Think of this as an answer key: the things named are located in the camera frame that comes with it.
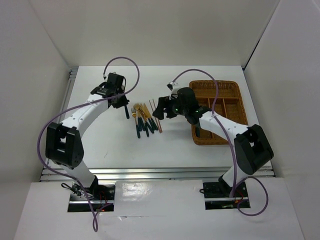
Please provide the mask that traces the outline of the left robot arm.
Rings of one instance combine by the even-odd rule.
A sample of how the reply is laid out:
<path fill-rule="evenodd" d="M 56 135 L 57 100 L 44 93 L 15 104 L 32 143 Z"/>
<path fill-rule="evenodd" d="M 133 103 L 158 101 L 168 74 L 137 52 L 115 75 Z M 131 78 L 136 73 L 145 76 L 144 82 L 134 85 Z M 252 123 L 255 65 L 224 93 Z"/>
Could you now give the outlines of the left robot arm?
<path fill-rule="evenodd" d="M 84 106 L 60 123 L 52 122 L 47 127 L 45 156 L 80 181 L 83 185 L 81 194 L 88 200 L 99 195 L 99 183 L 84 162 L 82 137 L 88 127 L 110 107 L 118 109 L 128 105 L 125 86 L 124 76 L 109 73 L 107 81 L 90 92 Z"/>

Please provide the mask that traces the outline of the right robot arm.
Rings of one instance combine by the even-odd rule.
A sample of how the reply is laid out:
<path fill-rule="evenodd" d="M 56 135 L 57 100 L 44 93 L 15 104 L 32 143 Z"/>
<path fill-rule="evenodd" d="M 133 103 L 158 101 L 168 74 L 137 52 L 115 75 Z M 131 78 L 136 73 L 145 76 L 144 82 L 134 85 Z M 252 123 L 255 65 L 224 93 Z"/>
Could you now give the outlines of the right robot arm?
<path fill-rule="evenodd" d="M 160 97 L 152 115 L 159 120 L 181 115 L 191 125 L 227 140 L 233 165 L 218 180 L 218 190 L 223 196 L 233 197 L 242 180 L 253 175 L 274 157 L 261 126 L 240 124 L 207 106 L 201 106 L 189 87 L 182 87 L 172 91 L 169 96 Z"/>

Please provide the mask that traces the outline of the woven wicker cutlery basket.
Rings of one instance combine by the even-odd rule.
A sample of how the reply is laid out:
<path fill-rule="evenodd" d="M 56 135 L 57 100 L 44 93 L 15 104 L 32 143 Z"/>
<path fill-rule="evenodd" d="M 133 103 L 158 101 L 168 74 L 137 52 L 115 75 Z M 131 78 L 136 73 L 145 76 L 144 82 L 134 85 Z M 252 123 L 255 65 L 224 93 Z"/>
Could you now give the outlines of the woven wicker cutlery basket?
<path fill-rule="evenodd" d="M 236 123 L 247 125 L 248 120 L 244 108 L 240 88 L 234 81 L 218 80 L 218 97 L 215 103 L 215 111 Z M 194 91 L 195 97 L 200 106 L 212 107 L 216 96 L 216 87 L 213 80 L 193 80 L 189 87 Z M 191 127 L 192 139 L 196 145 L 212 146 L 226 145 L 224 138 L 210 131 Z"/>

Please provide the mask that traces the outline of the aluminium frame rail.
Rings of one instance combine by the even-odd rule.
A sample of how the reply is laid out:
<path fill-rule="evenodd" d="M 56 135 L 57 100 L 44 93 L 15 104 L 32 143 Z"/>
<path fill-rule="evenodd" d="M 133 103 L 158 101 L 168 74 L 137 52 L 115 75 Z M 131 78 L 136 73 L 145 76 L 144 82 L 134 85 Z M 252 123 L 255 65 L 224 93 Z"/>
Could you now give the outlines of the aluminium frame rail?
<path fill-rule="evenodd" d="M 209 77 L 236 82 L 248 123 L 258 122 L 240 66 L 109 66 L 106 71 L 126 77 L 131 104 L 150 105 L 169 95 L 173 79 L 182 87 Z M 126 119 L 123 108 L 111 108 L 84 133 L 84 162 L 100 180 L 214 178 L 232 166 L 230 148 L 196 145 L 184 117 L 162 120 L 161 126 L 162 133 L 138 138 L 134 120 Z"/>

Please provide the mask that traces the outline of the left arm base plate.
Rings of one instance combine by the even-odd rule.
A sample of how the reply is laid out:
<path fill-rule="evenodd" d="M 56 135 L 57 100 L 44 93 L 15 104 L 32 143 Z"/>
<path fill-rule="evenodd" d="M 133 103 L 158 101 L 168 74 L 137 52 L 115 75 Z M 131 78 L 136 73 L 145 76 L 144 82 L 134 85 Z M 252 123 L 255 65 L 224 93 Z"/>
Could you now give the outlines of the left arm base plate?
<path fill-rule="evenodd" d="M 73 183 L 70 186 L 63 182 L 61 183 L 61 187 L 70 192 L 67 208 L 68 213 L 84 213 L 91 211 L 85 193 L 78 185 Z M 113 212 L 115 207 L 115 192 L 116 185 L 107 184 L 105 185 L 105 189 L 100 191 L 96 196 L 87 193 L 93 210 L 95 212 L 98 210 L 101 210 L 102 212 Z"/>

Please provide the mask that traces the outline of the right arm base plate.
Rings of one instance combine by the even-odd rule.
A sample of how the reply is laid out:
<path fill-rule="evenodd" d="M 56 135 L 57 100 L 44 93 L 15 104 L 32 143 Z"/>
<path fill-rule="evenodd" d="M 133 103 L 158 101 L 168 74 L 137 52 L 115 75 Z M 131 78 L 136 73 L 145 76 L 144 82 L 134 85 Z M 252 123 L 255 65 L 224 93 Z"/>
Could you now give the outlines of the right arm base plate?
<path fill-rule="evenodd" d="M 234 197 L 224 194 L 218 182 L 204 182 L 199 192 L 204 196 L 206 210 L 236 209 L 238 205 L 241 209 L 251 207 L 245 183 L 236 188 Z"/>

